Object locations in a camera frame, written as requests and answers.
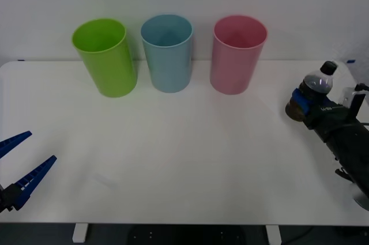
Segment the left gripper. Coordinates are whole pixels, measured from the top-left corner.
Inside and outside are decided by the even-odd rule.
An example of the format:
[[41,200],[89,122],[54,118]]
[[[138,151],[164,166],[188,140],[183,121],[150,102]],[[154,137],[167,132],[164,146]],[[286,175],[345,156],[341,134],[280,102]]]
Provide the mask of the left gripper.
[[[0,158],[3,158],[3,156],[8,154],[11,150],[13,150],[31,135],[32,133],[30,131],[26,131],[1,141]],[[52,155],[45,162],[40,164],[30,173],[26,174],[17,182],[12,183],[7,188],[3,188],[1,186],[1,212],[3,212],[5,209],[8,211],[12,211],[12,209],[20,210],[25,205],[27,200],[29,200],[32,192],[42,181],[56,160],[56,156]]]

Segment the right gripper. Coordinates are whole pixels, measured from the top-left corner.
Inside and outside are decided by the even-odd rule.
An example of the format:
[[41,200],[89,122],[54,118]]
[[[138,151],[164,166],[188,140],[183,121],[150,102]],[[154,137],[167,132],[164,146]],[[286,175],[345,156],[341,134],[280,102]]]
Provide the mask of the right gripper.
[[292,92],[291,99],[300,108],[302,114],[306,115],[305,126],[309,130],[314,130],[323,142],[327,142],[337,131],[351,129],[360,124],[356,119],[360,103],[356,103],[355,100],[347,108],[324,95],[321,98],[322,105],[312,105],[313,101],[305,98],[298,88]]

